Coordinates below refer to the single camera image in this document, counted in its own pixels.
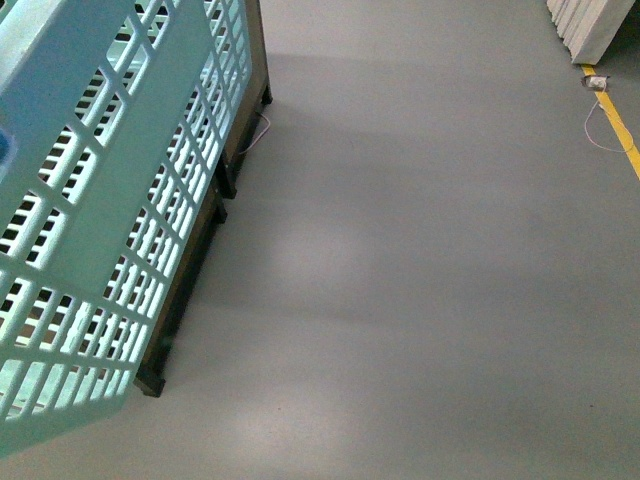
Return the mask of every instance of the light blue plastic crate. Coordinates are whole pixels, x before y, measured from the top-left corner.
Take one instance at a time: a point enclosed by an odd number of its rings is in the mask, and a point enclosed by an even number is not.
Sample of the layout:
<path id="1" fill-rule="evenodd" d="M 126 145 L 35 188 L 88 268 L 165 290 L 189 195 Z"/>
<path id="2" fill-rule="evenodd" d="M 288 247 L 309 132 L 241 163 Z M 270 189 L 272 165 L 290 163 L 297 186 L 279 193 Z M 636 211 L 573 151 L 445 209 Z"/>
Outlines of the light blue plastic crate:
<path id="1" fill-rule="evenodd" d="M 242 0 L 14 0 L 0 22 L 7 455 L 122 406 L 251 57 Z"/>

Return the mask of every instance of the white panel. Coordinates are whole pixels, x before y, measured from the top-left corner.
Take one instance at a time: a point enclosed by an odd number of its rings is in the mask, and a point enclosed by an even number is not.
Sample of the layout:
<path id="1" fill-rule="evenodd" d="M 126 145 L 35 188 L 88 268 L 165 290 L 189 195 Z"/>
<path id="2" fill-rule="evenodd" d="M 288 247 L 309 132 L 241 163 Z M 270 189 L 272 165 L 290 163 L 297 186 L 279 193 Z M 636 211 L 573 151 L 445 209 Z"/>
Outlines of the white panel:
<path id="1" fill-rule="evenodd" d="M 548 0 L 547 6 L 573 63 L 595 65 L 633 3 L 634 0 Z"/>

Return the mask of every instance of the gray epoxy floor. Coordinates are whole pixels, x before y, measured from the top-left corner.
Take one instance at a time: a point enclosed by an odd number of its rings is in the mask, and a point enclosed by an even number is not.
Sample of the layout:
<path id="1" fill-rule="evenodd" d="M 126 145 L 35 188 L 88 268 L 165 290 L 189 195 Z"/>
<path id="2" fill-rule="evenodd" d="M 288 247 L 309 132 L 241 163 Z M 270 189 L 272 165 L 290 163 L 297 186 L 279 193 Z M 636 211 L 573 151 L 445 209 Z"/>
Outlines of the gray epoxy floor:
<path id="1" fill-rule="evenodd" d="M 263 0 L 274 126 L 165 394 L 0 477 L 640 476 L 638 179 L 543 2 L 401 3 Z"/>

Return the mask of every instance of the yellow safety line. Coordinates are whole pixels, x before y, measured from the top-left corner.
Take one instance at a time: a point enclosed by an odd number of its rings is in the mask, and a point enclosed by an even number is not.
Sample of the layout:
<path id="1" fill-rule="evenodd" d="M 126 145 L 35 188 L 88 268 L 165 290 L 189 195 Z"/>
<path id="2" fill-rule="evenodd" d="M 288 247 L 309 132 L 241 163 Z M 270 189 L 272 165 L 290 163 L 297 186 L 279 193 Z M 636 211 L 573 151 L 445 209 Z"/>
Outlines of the yellow safety line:
<path id="1" fill-rule="evenodd" d="M 584 71 L 585 75 L 596 74 L 596 71 L 593 69 L 593 67 L 589 65 L 583 65 L 582 70 Z M 618 110 L 611 101 L 611 97 L 609 97 L 609 94 L 607 92 L 595 92 L 595 94 L 596 97 L 598 97 L 600 104 L 607 112 L 609 123 L 611 123 L 611 127 L 616 132 L 618 140 L 620 140 L 620 144 L 622 145 L 622 149 L 628 149 L 629 145 L 631 145 L 631 143 L 633 142 L 633 137 L 629 134 L 626 127 L 624 126 Z M 631 150 L 627 152 L 627 156 L 629 157 L 631 166 L 636 171 L 636 175 L 640 180 L 640 152 L 638 151 L 638 148 L 634 145 L 633 148 L 631 148 Z"/>

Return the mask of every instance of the white cable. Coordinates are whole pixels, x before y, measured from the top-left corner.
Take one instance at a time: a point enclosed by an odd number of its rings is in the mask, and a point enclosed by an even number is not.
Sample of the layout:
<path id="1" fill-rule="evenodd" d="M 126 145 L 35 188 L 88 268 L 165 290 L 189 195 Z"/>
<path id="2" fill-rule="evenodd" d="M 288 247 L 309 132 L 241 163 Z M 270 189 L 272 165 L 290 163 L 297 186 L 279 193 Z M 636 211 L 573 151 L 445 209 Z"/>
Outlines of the white cable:
<path id="1" fill-rule="evenodd" d="M 607 91 L 607 81 L 606 80 L 605 80 L 605 83 L 604 83 L 604 89 L 602 91 L 603 92 Z M 607 117 L 609 117 L 609 121 L 611 121 L 611 119 L 613 118 L 613 120 L 615 120 L 616 123 L 619 123 L 620 125 L 622 125 L 622 128 L 624 128 L 627 131 L 627 135 L 629 135 L 629 138 L 631 139 L 631 146 L 629 148 L 627 148 L 626 150 L 616 150 L 616 149 L 613 149 L 613 148 L 604 147 L 604 146 L 600 145 L 599 143 L 597 143 L 593 138 L 591 138 L 591 134 L 589 133 L 589 121 L 591 120 L 591 117 L 593 117 L 593 112 L 595 112 L 596 108 L 598 108 L 598 107 L 600 107 L 602 109 L 602 111 L 607 115 Z M 589 140 L 589 142 L 591 142 L 591 144 L 595 145 L 598 148 L 601 148 L 602 150 L 606 150 L 607 152 L 629 153 L 636 146 L 635 140 L 633 139 L 633 135 L 631 135 L 631 132 L 626 127 L 626 125 L 624 123 L 622 123 L 620 120 L 618 120 L 617 118 L 612 117 L 611 114 L 607 111 L 607 109 L 604 108 L 604 105 L 602 105 L 600 103 L 599 99 L 596 100 L 596 103 L 593 104 L 593 107 L 591 107 L 591 111 L 589 112 L 589 115 L 587 116 L 587 119 L 584 121 L 584 133 L 587 135 L 587 139 Z"/>
<path id="2" fill-rule="evenodd" d="M 262 140 L 262 137 L 264 137 L 267 132 L 269 131 L 269 129 L 271 128 L 271 120 L 269 120 L 267 117 L 265 117 L 264 115 L 262 115 L 259 112 L 256 112 L 260 117 L 262 117 L 264 119 L 265 122 L 267 122 L 267 126 L 264 127 L 264 130 L 262 130 L 260 132 L 260 134 L 258 134 L 258 136 L 253 140 L 253 142 L 251 142 L 251 145 L 249 145 L 247 148 L 245 148 L 243 151 L 238 152 L 238 155 L 244 155 L 245 153 L 247 153 L 249 150 L 251 150 L 253 147 L 255 147 L 258 142 L 260 140 Z"/>

